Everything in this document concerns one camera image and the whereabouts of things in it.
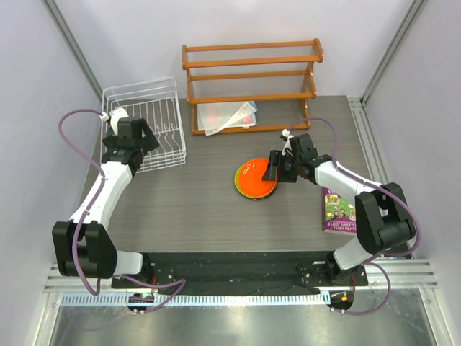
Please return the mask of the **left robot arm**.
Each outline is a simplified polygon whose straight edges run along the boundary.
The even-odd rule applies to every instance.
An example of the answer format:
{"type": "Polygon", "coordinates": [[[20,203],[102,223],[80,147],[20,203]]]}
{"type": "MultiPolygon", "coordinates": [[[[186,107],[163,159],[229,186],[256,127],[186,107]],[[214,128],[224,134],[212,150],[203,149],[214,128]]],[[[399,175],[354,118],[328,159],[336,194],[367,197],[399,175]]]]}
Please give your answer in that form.
{"type": "Polygon", "coordinates": [[[115,248],[108,234],[112,213],[122,192],[131,183],[149,151],[159,147],[143,118],[118,120],[117,131],[109,130],[99,175],[79,209],[68,221],[58,221],[52,238],[61,275],[109,279],[128,275],[139,288],[148,286],[153,269],[140,252],[115,248]]]}

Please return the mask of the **green plate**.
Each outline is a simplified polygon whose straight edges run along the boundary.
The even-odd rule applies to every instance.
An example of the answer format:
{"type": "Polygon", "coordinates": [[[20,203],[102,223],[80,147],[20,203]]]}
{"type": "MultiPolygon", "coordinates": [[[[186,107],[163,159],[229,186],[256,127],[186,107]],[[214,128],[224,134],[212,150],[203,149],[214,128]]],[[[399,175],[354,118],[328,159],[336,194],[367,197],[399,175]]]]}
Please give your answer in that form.
{"type": "Polygon", "coordinates": [[[241,189],[240,182],[239,182],[239,177],[240,177],[241,169],[242,169],[242,166],[240,166],[239,168],[237,168],[236,173],[234,174],[233,181],[234,181],[234,185],[235,185],[235,188],[237,189],[237,191],[238,191],[242,196],[245,196],[245,194],[243,193],[243,191],[242,191],[242,189],[241,189]]]}

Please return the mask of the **orange plate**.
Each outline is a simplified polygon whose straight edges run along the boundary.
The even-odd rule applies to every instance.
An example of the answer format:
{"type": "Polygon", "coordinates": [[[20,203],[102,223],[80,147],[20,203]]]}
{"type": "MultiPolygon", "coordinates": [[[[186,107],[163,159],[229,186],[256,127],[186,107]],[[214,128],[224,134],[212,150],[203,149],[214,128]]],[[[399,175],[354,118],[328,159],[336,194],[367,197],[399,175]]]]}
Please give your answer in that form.
{"type": "Polygon", "coordinates": [[[261,196],[270,192],[278,181],[263,181],[262,176],[268,163],[267,158],[254,158],[242,165],[239,182],[244,193],[261,196]]]}

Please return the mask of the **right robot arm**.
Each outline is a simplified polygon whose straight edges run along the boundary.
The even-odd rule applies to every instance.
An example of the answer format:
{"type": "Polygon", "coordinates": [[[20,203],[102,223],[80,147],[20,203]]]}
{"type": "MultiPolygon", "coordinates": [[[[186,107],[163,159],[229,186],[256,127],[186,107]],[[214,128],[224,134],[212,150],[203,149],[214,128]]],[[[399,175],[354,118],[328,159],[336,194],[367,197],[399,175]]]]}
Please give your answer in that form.
{"type": "Polygon", "coordinates": [[[326,257],[329,282],[344,283],[362,263],[416,236],[414,217],[400,185],[381,185],[345,168],[328,154],[320,156],[308,134],[293,136],[283,130],[281,139],[285,145],[281,151],[270,152],[264,181],[295,183],[301,177],[338,193],[355,208],[356,235],[326,257]]]}

